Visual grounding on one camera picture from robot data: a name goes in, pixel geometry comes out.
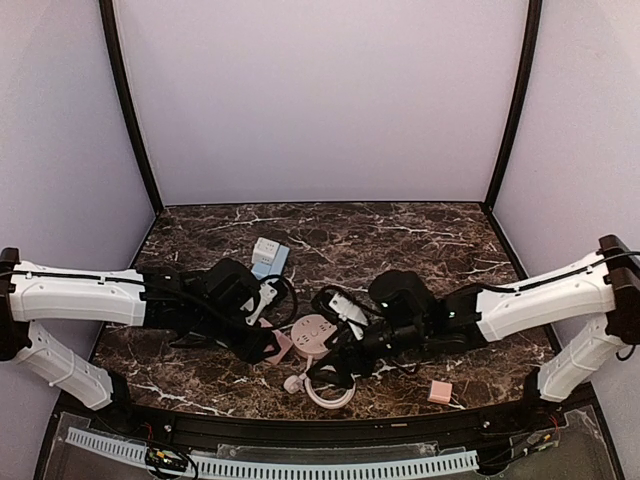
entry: white panel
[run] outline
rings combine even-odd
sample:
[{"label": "white panel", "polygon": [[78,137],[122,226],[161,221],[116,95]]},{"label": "white panel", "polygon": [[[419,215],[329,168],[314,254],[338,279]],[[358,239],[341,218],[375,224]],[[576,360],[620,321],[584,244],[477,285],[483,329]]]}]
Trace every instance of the white panel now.
[{"label": "white panel", "polygon": [[118,0],[167,204],[480,200],[525,0]]},{"label": "white panel", "polygon": [[[531,83],[496,214],[529,273],[616,233],[640,249],[640,3],[545,2]],[[558,328],[568,343],[584,319]],[[628,478],[640,476],[640,355],[594,385]]]},{"label": "white panel", "polygon": [[[0,1],[0,248],[38,263],[127,267],[152,220],[97,1]],[[98,322],[46,328],[86,356]],[[28,480],[57,390],[0,364],[0,478]]]}]

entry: marble table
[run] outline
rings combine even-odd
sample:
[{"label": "marble table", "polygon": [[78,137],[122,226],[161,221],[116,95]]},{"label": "marble table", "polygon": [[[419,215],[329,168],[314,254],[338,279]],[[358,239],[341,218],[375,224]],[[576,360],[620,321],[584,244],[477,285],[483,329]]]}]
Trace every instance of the marble table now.
[{"label": "marble table", "polygon": [[[468,283],[517,280],[498,239],[474,203],[321,203],[207,205],[167,208],[142,247],[136,266],[207,269],[229,256],[250,266],[258,237],[291,247],[285,275],[300,298],[299,315],[327,284],[366,300],[385,270],[415,270],[436,296]],[[270,319],[284,317],[289,302]],[[282,384],[303,362],[290,352],[278,366],[247,365],[221,348],[172,349],[172,334],[108,325],[94,361],[124,375],[139,405],[203,415],[261,419],[364,419],[441,413],[427,402],[431,380],[452,382],[467,408],[516,400],[525,375],[553,354],[542,329],[515,334],[462,355],[424,359],[417,352],[380,361],[359,379],[341,410],[317,407]],[[413,368],[409,375],[396,364]]]}]

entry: black pole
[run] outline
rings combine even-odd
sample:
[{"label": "black pole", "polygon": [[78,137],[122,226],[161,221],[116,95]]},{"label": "black pole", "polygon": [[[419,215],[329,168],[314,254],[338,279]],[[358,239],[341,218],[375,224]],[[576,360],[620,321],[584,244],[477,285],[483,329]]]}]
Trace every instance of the black pole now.
[{"label": "black pole", "polygon": [[127,132],[129,132],[129,140],[131,141],[133,153],[136,157],[136,162],[138,163],[138,169],[140,170],[144,187],[147,190],[147,195],[151,201],[151,206],[153,207],[156,215],[158,215],[162,210],[164,210],[164,205],[160,198],[160,192],[158,191],[156,180],[153,177],[149,157],[147,156],[147,151],[144,148],[144,142],[142,141],[142,135],[140,134],[138,118],[136,116],[135,108],[133,107],[133,99],[131,98],[131,91],[129,90],[127,73],[124,69],[124,61],[122,60],[122,49],[120,48],[120,40],[118,38],[118,28],[113,10],[113,1],[100,0],[100,13],[102,15],[104,38],[107,42],[107,50],[109,51],[109,60],[111,61],[113,80],[115,81],[116,90],[118,91],[118,98],[120,99],[120,107],[122,108],[122,115],[124,116],[124,122],[127,126]]},{"label": "black pole", "polygon": [[504,174],[507,171],[509,157],[513,149],[513,142],[518,131],[520,123],[520,115],[524,99],[527,95],[527,86],[529,85],[529,77],[531,76],[531,66],[533,65],[533,55],[536,49],[536,40],[538,38],[538,27],[540,26],[540,14],[542,11],[542,0],[529,0],[529,11],[527,13],[527,25],[524,30],[524,39],[522,41],[522,52],[520,53],[520,64],[518,65],[518,75],[516,84],[513,89],[513,98],[511,99],[511,107],[509,108],[509,116],[507,124],[502,136],[500,144],[500,152],[496,160],[496,166],[493,170],[489,191],[484,200],[484,204],[493,210],[498,200],[500,187],[504,180]]}]

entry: white grille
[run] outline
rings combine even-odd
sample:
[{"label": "white grille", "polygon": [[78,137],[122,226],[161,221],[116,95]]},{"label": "white grille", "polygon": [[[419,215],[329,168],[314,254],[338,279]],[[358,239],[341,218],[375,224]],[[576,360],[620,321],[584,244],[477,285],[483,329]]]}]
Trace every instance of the white grille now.
[{"label": "white grille", "polygon": [[[141,443],[103,437],[94,432],[69,428],[67,443],[121,463],[146,468],[146,446]],[[478,468],[475,451],[439,457],[383,463],[347,465],[293,465],[238,462],[191,455],[200,478],[256,480],[417,480],[469,472]],[[189,467],[187,475],[193,474]]]}]

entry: white connector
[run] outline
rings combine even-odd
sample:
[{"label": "white connector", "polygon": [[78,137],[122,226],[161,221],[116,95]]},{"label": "white connector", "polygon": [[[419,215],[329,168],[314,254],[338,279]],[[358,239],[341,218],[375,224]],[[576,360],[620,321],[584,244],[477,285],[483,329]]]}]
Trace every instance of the white connector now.
[{"label": "white connector", "polygon": [[280,244],[269,240],[267,238],[258,238],[255,247],[253,247],[253,255],[251,256],[251,263],[264,263],[265,265],[271,265],[276,258]]}]

